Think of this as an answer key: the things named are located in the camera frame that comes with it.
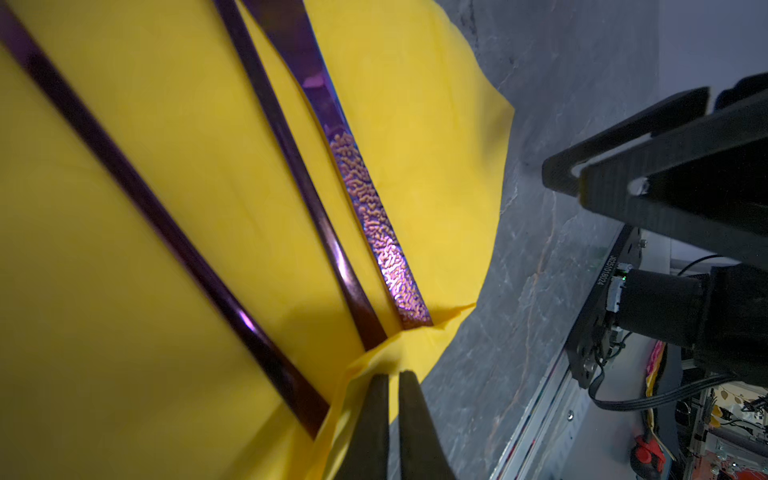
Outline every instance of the anodized titanium strip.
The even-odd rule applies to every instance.
[[[293,179],[296,181],[301,197],[304,199],[306,209],[310,212],[312,222],[315,223],[315,229],[320,236],[333,272],[336,274],[336,281],[344,294],[362,345],[366,350],[374,349],[386,340],[386,333],[379,323],[376,311],[368,301],[366,292],[357,280],[355,270],[352,269],[352,264],[339,242],[325,208],[323,208],[323,202],[320,201],[310,173],[301,158],[299,148],[296,146],[288,122],[280,108],[275,91],[272,89],[270,79],[266,76],[266,71],[256,47],[253,45],[245,22],[240,16],[234,0],[214,0],[214,4],[227,27],[227,32],[229,32],[237,54],[240,56],[250,84],[259,98],[266,119],[270,122],[272,132],[280,145],[280,150],[283,151],[283,156],[288,163]]]
[[[133,200],[240,337],[299,422],[315,437],[328,403],[240,305],[5,2],[0,2],[0,40]]]
[[[406,255],[344,117],[302,0],[243,0],[243,3],[312,105],[403,328],[432,325]]]

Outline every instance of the grey marble surface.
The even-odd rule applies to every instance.
[[[516,109],[477,310],[422,384],[461,480],[490,478],[619,223],[541,185],[548,156],[658,100],[658,0],[438,0]],[[390,478],[400,478],[397,422]]]

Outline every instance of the iridescent metal bar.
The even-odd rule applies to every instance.
[[[245,22],[240,16],[240,11],[237,10],[234,0],[214,0],[214,4],[216,4],[224,26],[227,27],[227,32],[229,32],[237,54],[240,56],[250,84],[259,98],[264,115],[270,122],[272,132],[274,132],[277,143],[280,145],[280,150],[283,151],[283,156],[288,163],[293,179],[296,181],[301,197],[304,199],[306,209],[310,211],[310,217],[315,223],[315,229],[320,236],[323,248],[326,250],[333,272],[336,274],[336,281],[344,294],[362,345],[366,350],[374,349],[386,340],[386,333],[384,333],[379,318],[376,316],[376,311],[368,301],[360,281],[357,280],[355,270],[352,269],[352,264],[349,262],[336,231],[331,225],[323,202],[317,195],[310,173],[306,170],[304,160],[301,158],[299,148],[290,132],[285,115],[280,109],[280,103],[272,89],[270,79],[266,76],[264,66],[261,64],[256,47],[248,34]]]
[[[352,208],[404,328],[432,325],[333,88],[302,0],[243,0],[301,85],[328,139]]]
[[[299,422],[315,437],[328,403],[240,305],[5,2],[0,2],[0,40],[133,200],[240,337]]]

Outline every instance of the yellow fabric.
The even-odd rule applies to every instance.
[[[307,0],[353,132],[438,324],[399,333],[300,90],[246,16],[323,203],[391,336],[363,355],[211,2],[9,4],[332,407],[313,442],[186,271],[0,48],[4,478],[330,475],[366,380],[402,369],[423,379],[472,310],[495,238],[512,108],[428,0]]]
[[[654,359],[654,366],[651,369],[650,373],[646,375],[645,377],[645,396],[653,396],[654,395],[654,385],[656,385],[656,377],[659,374],[659,368],[661,367],[661,359],[664,357],[664,349],[666,349],[667,346],[664,345],[663,349],[659,352],[659,354]]]
[[[720,420],[723,419],[723,410],[715,405],[712,407],[712,414],[710,415],[710,425],[714,428],[720,427]]]

